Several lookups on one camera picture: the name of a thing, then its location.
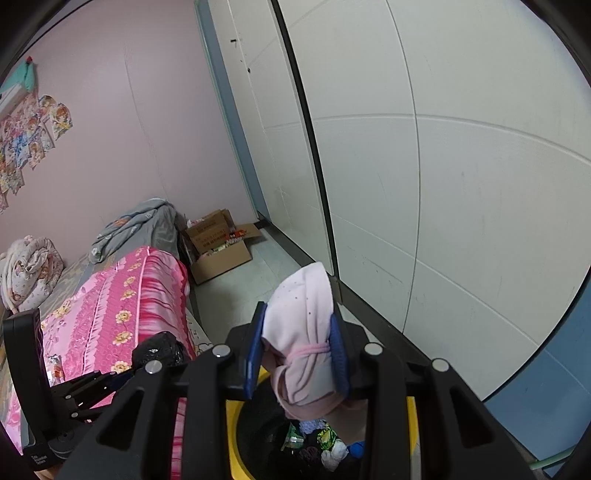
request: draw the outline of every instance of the pink floral blanket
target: pink floral blanket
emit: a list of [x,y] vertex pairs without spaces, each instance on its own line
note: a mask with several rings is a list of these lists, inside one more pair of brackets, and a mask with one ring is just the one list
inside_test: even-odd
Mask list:
[[[164,330],[173,333],[195,358],[185,319],[186,290],[187,272],[182,263],[166,252],[139,248],[110,269],[92,275],[43,320],[46,361],[50,355],[60,355],[66,380],[94,370],[123,372],[131,367],[137,344]],[[97,406],[110,402],[108,397]],[[179,402],[173,478],[180,472],[184,409],[184,402]],[[20,416],[13,392],[6,430],[19,450]]]

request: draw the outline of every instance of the white wardrobe door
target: white wardrobe door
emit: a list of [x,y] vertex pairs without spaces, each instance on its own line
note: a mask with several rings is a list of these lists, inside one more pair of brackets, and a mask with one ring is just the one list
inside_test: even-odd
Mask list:
[[520,0],[388,0],[417,114],[545,138],[591,158],[591,89],[550,27]]
[[256,107],[248,71],[244,66],[242,49],[240,45],[231,42],[238,36],[232,13],[226,0],[210,0],[209,7],[238,115],[271,221],[281,230],[288,230],[291,228],[290,218],[283,201],[275,161]]
[[[210,0],[212,11],[213,4],[219,3],[223,1]],[[228,63],[232,63],[233,69],[241,69],[249,80],[246,84],[241,78],[235,86],[229,73],[271,220],[333,273],[313,161],[271,8],[267,0],[230,0],[229,5],[235,33],[220,38],[220,44],[226,51],[226,68],[230,71]]]
[[404,333],[486,396],[548,336],[589,268],[591,89],[519,0],[388,2],[421,152]]
[[543,342],[589,268],[591,165],[499,128],[418,127],[421,225],[404,333],[484,398]]
[[418,126],[418,259],[543,342],[591,263],[591,164],[499,128]]
[[318,142],[340,278],[402,329],[418,226],[413,100],[385,0],[280,0]]
[[404,334],[429,358],[445,358],[483,399],[537,345],[497,312],[420,260]]

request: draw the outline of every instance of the black plastic bag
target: black plastic bag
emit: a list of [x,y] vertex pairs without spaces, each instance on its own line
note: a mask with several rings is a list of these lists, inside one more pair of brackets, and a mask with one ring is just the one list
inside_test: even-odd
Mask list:
[[141,342],[131,353],[131,368],[136,371],[152,360],[159,360],[165,367],[181,365],[189,361],[185,346],[170,332],[160,332]]

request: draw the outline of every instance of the pink wall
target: pink wall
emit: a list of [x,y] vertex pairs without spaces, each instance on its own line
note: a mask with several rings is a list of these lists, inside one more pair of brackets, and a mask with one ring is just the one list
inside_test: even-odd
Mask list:
[[40,95],[68,106],[74,127],[8,193],[0,252],[47,236],[73,261],[105,224],[153,196],[190,218],[226,207],[237,222],[254,220],[192,0],[94,0],[27,54]]

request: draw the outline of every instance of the pink cloth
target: pink cloth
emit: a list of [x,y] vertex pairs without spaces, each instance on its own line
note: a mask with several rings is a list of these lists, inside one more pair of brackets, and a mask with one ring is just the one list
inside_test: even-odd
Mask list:
[[[185,318],[187,272],[172,255],[141,247],[92,275],[42,322],[45,358],[61,355],[66,380],[94,370],[122,372],[138,343],[167,330],[195,358]],[[109,404],[112,397],[97,406]],[[180,477],[185,401],[178,406],[173,475]],[[12,393],[6,430],[21,450],[21,409]]]
[[265,312],[262,364],[288,417],[326,418],[345,443],[354,443],[365,438],[366,403],[343,403],[336,389],[329,346],[333,305],[322,263],[286,278]]

